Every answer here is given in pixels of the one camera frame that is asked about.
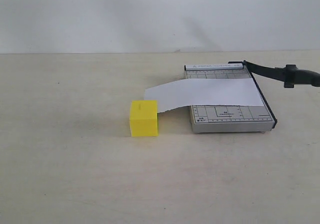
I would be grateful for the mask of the yellow cube block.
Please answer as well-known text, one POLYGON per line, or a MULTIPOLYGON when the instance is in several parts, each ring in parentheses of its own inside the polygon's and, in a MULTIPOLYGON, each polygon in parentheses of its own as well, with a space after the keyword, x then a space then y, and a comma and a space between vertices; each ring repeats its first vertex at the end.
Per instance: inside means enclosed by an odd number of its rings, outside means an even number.
POLYGON ((129 127, 132 137, 158 136, 158 103, 155 100, 134 100, 130 105, 129 127))

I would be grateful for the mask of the white paper strip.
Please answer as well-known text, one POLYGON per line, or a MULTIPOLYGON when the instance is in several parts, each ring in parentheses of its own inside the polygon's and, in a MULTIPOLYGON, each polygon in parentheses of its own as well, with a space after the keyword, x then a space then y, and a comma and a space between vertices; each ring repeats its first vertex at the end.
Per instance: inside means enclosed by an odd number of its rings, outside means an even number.
POLYGON ((263 106, 252 78, 182 79, 144 91, 144 100, 155 100, 162 113, 185 106, 263 106))

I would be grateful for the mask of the black cutter blade arm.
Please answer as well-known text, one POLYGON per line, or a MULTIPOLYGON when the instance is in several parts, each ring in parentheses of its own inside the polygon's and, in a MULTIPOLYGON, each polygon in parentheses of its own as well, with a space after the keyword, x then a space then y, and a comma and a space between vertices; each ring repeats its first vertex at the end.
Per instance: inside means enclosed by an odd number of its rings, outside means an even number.
POLYGON ((310 70, 298 69, 295 64, 287 64, 284 68, 270 68, 257 65, 246 60, 229 61, 228 64, 242 64, 254 74, 282 81, 284 88, 294 88, 295 85, 320 86, 320 74, 310 70))

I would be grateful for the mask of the grey paper cutter base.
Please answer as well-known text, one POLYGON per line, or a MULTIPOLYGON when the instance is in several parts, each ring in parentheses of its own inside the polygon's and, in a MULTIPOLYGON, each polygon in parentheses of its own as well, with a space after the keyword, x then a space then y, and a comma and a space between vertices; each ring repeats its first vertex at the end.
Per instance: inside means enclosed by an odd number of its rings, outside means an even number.
MULTIPOLYGON (((185 65, 184 77, 209 79, 245 79, 255 81, 241 61, 227 64, 185 65)), ((193 105, 189 107, 190 123, 195 133, 266 132, 277 124, 273 111, 260 87, 255 84, 263 106, 193 105)))

